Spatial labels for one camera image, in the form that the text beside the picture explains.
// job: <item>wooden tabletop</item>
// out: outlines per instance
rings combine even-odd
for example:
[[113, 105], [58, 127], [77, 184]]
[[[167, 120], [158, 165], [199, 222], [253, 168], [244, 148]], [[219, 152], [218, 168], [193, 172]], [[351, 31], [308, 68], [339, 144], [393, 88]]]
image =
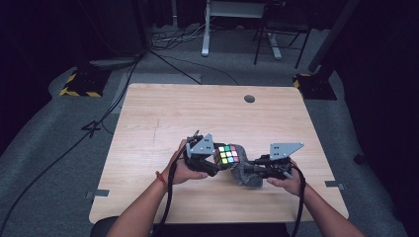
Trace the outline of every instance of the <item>wooden tabletop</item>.
[[[247, 95], [255, 102], [245, 102]], [[335, 179], [298, 89], [131, 84], [98, 187], [110, 192], [95, 197], [90, 221], [120, 215], [197, 130], [211, 133], [214, 142], [243, 146], [249, 160], [269, 154], [271, 143], [303, 142], [291, 157], [307, 182], [348, 217], [339, 189], [326, 188], [325, 181]], [[173, 190], [166, 223], [287, 222], [295, 221], [298, 207], [298, 197], [266, 180], [260, 190], [236, 185], [229, 171]], [[165, 205], [166, 198], [156, 223]], [[301, 220], [312, 220], [306, 209]]]

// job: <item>human hand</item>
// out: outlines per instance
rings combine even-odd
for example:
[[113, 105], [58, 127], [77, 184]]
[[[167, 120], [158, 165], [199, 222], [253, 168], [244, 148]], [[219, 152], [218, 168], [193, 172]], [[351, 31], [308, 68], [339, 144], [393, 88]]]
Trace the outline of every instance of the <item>human hand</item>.
[[[176, 157], [180, 152], [182, 152], [182, 148], [186, 144], [186, 139], [182, 140], [179, 149], [175, 151], [175, 153], [172, 155], [172, 158], [170, 159], [169, 164], [164, 169], [162, 175], [164, 179], [167, 181], [169, 177], [169, 170], [172, 163], [175, 161]], [[205, 172], [196, 172], [192, 171], [188, 168], [188, 166], [185, 164], [185, 159], [183, 158], [183, 154], [180, 154], [180, 159], [177, 161], [177, 168], [175, 172], [175, 177], [173, 178], [173, 185], [178, 185], [187, 182], [188, 180], [201, 180], [209, 175]]]
[[[293, 162], [293, 164], [296, 166], [296, 162], [294, 160], [291, 160], [291, 162]], [[276, 187], [284, 188], [284, 190], [286, 190], [290, 194], [299, 197], [299, 188], [301, 182], [299, 178], [299, 173], [296, 169], [292, 169], [292, 176], [292, 179], [279, 180], [276, 178], [268, 178], [267, 181], [269, 184]]]

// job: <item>person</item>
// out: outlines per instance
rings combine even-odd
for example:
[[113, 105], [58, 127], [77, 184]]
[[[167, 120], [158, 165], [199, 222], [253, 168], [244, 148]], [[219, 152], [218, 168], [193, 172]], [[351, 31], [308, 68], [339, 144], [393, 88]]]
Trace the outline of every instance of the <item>person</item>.
[[[109, 231], [106, 230], [107, 236], [145, 237], [150, 235], [157, 208], [166, 195], [167, 187], [165, 187], [165, 181], [168, 180], [169, 168], [185, 144], [186, 140], [182, 140], [179, 149], [173, 154], [169, 164], [161, 173], [160, 179], [155, 179], [120, 216], [113, 218], [112, 227], [110, 227]], [[207, 177], [207, 173], [192, 171], [187, 167], [183, 159], [179, 159], [177, 161], [173, 185], [180, 185], [188, 180], [201, 180]], [[292, 195], [299, 196], [299, 175], [294, 169], [293, 178], [291, 180], [268, 178], [267, 181], [273, 186], [285, 189]], [[329, 205], [309, 184], [306, 184], [305, 186], [304, 204], [314, 218], [314, 221], [323, 236], [365, 236], [354, 224]]]

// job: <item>forearm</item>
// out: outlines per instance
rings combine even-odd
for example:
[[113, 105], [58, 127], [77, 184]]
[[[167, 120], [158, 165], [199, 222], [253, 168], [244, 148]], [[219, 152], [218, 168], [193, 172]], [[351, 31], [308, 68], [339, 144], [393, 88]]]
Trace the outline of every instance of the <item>forearm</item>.
[[304, 204], [323, 236], [364, 236], [309, 185], [305, 187]]
[[108, 236], [149, 236], [157, 208], [165, 194], [163, 184], [154, 180], [121, 214]]

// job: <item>colorful puzzle cube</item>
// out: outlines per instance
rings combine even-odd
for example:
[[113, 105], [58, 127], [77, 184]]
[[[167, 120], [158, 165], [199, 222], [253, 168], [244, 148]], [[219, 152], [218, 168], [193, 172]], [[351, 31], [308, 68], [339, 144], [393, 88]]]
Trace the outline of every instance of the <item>colorful puzzle cube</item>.
[[216, 148], [213, 161], [221, 170], [231, 170], [240, 163], [240, 158], [234, 145], [225, 145]]

